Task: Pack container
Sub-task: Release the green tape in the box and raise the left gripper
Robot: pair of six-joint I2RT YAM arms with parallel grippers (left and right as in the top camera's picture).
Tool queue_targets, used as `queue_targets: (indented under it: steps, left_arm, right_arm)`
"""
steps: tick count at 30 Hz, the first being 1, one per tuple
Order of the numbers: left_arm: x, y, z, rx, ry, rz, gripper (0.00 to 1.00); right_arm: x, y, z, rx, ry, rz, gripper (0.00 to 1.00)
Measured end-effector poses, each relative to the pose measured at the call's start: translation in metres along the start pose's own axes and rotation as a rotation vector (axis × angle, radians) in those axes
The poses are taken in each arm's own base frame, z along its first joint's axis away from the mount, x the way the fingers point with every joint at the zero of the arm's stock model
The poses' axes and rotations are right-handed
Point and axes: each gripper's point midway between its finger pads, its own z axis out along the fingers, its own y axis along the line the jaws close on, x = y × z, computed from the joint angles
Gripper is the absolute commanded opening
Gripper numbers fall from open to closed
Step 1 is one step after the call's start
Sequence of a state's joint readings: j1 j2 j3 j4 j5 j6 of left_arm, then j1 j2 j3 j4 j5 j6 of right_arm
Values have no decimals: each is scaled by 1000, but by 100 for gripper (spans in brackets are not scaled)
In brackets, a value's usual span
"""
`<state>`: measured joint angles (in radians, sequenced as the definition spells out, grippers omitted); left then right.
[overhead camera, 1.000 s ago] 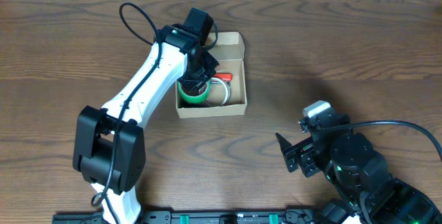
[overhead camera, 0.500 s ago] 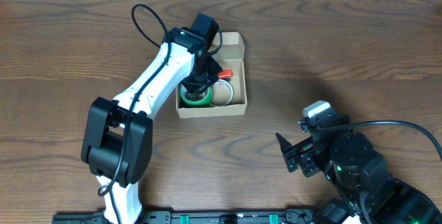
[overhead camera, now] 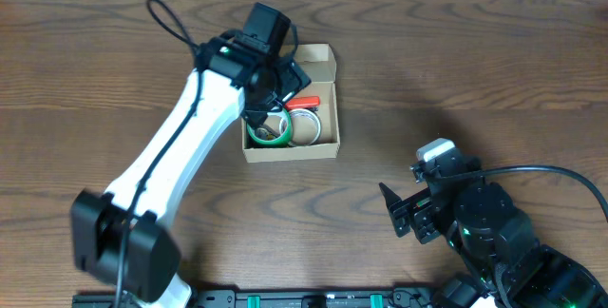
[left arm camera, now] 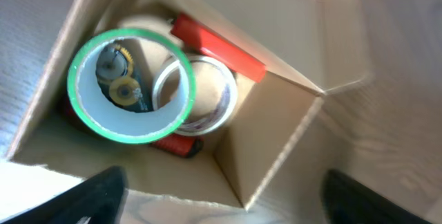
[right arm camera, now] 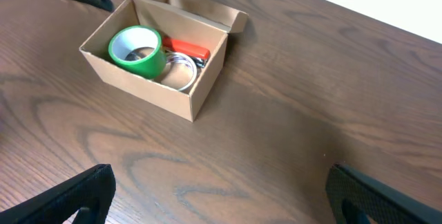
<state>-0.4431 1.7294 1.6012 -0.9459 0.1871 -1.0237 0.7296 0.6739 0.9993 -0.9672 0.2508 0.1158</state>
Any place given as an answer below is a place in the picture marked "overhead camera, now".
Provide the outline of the cardboard box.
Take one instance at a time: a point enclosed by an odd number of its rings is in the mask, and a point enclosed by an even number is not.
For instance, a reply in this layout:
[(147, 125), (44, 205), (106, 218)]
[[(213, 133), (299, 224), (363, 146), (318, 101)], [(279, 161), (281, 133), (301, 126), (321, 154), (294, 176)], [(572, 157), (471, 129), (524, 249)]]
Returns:
[(340, 147), (340, 131), (336, 98), (337, 63), (328, 44), (309, 44), (298, 48), (294, 60), (312, 82), (295, 97), (318, 96), (321, 104), (312, 110), (320, 119), (319, 140), (309, 146), (260, 147), (242, 126), (242, 150), (248, 163), (300, 161), (334, 158)]

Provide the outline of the correction tape dispenser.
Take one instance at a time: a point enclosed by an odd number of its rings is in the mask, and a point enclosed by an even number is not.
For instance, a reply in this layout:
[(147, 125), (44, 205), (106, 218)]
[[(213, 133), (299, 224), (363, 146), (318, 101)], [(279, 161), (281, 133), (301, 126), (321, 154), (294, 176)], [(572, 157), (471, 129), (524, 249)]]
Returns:
[(275, 140), (279, 137), (279, 134), (276, 131), (264, 126), (258, 127), (255, 130), (255, 135), (257, 138), (264, 141)]

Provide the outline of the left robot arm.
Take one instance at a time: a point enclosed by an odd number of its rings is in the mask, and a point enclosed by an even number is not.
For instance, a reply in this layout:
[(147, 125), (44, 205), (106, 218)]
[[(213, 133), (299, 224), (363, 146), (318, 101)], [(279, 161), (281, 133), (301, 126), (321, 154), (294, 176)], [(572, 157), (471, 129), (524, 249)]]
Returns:
[(105, 306), (191, 304), (170, 234), (184, 192), (234, 121), (260, 125), (310, 84), (297, 49), (230, 34), (197, 46), (180, 98), (143, 152), (102, 193), (78, 194), (69, 210), (73, 257), (79, 270), (114, 285)]

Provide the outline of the white tape roll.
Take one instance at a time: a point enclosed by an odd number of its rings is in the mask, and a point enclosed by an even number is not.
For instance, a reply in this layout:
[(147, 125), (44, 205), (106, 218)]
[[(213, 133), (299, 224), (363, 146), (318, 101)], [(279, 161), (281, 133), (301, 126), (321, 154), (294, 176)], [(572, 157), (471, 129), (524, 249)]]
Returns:
[(322, 132), (318, 116), (309, 109), (297, 108), (290, 111), (293, 135), (290, 146), (309, 146), (315, 144)]

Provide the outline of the green tape roll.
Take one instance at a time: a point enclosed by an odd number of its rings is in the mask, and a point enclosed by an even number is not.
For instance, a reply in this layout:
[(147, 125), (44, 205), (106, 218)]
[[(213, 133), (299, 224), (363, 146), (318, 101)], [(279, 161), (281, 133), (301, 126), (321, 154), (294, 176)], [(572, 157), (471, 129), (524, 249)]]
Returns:
[(282, 109), (279, 112), (272, 112), (267, 115), (267, 118), (258, 127), (264, 126), (269, 127), (279, 134), (279, 137), (275, 140), (264, 141), (260, 140), (255, 135), (257, 127), (251, 127), (248, 124), (246, 131), (251, 140), (260, 147), (286, 147), (293, 135), (293, 127), (290, 118), (290, 114), (286, 109)]

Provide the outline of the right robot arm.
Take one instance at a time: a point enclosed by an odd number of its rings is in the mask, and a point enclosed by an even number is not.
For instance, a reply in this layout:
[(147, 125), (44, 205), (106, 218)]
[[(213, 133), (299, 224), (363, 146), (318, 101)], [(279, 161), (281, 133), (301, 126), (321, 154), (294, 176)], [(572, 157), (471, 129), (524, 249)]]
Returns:
[(597, 187), (569, 169), (514, 165), (483, 169), (481, 161), (459, 153), (411, 166), (426, 189), (400, 198), (379, 185), (398, 237), (413, 233), (426, 244), (444, 237), (463, 260), (469, 276), (435, 293), (439, 307), (470, 307), (475, 298), (493, 298), (498, 307), (604, 307), (607, 292), (581, 264), (540, 242), (529, 216), (490, 175), (554, 172), (586, 186), (602, 207)]

